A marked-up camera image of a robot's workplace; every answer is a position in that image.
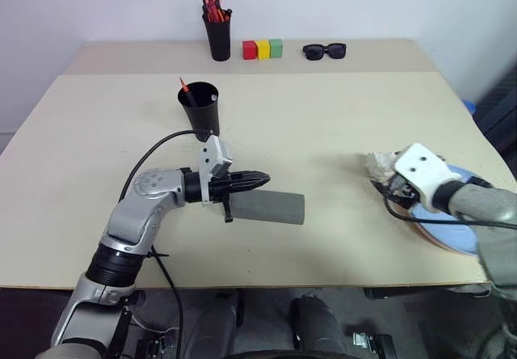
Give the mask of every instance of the white wall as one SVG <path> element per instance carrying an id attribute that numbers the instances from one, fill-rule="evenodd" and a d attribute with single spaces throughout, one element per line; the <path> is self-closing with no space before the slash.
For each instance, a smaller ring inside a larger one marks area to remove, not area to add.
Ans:
<path id="1" fill-rule="evenodd" d="M 517 56 L 517 0 L 223 3 L 236 39 L 416 39 L 474 101 Z M 0 0 L 0 133 L 20 126 L 84 41 L 204 37 L 200 0 Z"/>

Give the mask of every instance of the green block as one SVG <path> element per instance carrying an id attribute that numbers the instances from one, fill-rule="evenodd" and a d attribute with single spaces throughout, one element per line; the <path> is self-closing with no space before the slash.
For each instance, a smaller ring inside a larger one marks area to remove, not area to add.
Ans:
<path id="1" fill-rule="evenodd" d="M 282 57 L 282 48 L 284 47 L 283 44 L 282 44 L 282 40 L 281 39 L 274 39 L 274 40 L 269 40 L 269 46 L 270 46 L 270 54 L 269 54 L 269 57 L 270 58 L 278 58 L 278 57 Z"/>

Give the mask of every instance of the black cable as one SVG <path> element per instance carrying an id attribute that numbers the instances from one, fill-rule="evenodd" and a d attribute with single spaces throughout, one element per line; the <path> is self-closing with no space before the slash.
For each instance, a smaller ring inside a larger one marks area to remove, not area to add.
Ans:
<path id="1" fill-rule="evenodd" d="M 171 135 L 167 135 L 166 137 L 162 138 L 160 141 L 156 142 L 153 147 L 151 147 L 147 152 L 140 158 L 140 160 L 137 162 L 137 164 L 134 166 L 134 168 L 129 173 L 128 179 L 126 180 L 124 187 L 122 188 L 122 192 L 120 193 L 119 202 L 121 202 L 125 197 L 126 193 L 128 192 L 129 186 L 131 185 L 132 179 L 135 177 L 135 174 L 138 172 L 138 169 L 142 166 L 142 164 L 145 162 L 147 158 L 161 145 L 163 145 L 165 142 L 171 140 L 172 138 L 179 137 L 180 135 L 187 135 L 187 134 L 206 134 L 207 131 L 204 130 L 183 130 L 178 131 L 177 133 L 173 133 Z M 154 259 L 158 263 L 158 266 L 162 270 L 163 275 L 165 276 L 167 283 L 170 286 L 170 289 L 172 290 L 172 293 L 174 294 L 174 297 L 176 299 L 176 303 L 178 304 L 178 314 L 179 314 L 179 321 L 178 321 L 178 342 L 176 343 L 176 359 L 179 359 L 181 356 L 181 340 L 183 336 L 183 303 L 181 301 L 181 297 L 179 296 L 179 292 L 176 289 L 176 286 L 174 285 L 174 282 L 172 281 L 172 278 L 170 277 L 169 272 L 167 271 L 165 265 L 163 264 L 162 260 L 160 260 L 160 256 L 158 255 L 158 252 L 154 248 L 154 246 L 151 246 L 151 252 L 153 253 Z"/>
<path id="2" fill-rule="evenodd" d="M 437 220 L 437 219 L 419 219 L 412 218 L 411 216 L 400 215 L 395 212 L 393 208 L 391 208 L 391 204 L 389 203 L 389 194 L 388 190 L 391 185 L 389 185 L 385 192 L 383 193 L 385 207 L 388 212 L 396 217 L 397 219 L 403 220 L 404 222 L 413 222 L 413 223 L 427 223 L 427 224 L 448 224 L 453 226 L 488 226 L 488 227 L 502 227 L 502 228 L 510 228 L 512 230 L 517 230 L 516 224 L 503 223 L 503 222 L 486 222 L 482 220 Z"/>

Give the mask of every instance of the red block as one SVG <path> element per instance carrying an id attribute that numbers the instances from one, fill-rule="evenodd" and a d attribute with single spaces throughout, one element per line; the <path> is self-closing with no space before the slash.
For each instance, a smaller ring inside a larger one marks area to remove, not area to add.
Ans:
<path id="1" fill-rule="evenodd" d="M 254 60 L 257 58 L 257 44 L 255 41 L 242 41 L 242 58 Z"/>

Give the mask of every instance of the colored blocks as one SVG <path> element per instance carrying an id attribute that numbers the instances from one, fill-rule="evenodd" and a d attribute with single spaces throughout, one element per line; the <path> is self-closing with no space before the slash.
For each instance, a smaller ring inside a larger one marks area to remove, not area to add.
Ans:
<path id="1" fill-rule="evenodd" d="M 257 44 L 257 58 L 259 60 L 265 60 L 266 58 L 269 58 L 269 41 L 268 40 L 260 40 L 255 41 Z"/>
<path id="2" fill-rule="evenodd" d="M 281 39 L 274 39 L 274 40 L 269 40 L 269 47 L 270 47 L 270 52 L 269 52 L 269 56 L 271 58 L 278 58 L 278 57 L 282 57 L 282 48 L 283 48 L 283 44 L 282 44 L 282 40 Z"/>
<path id="3" fill-rule="evenodd" d="M 254 60 L 257 57 L 257 44 L 255 41 L 242 41 L 242 58 Z"/>

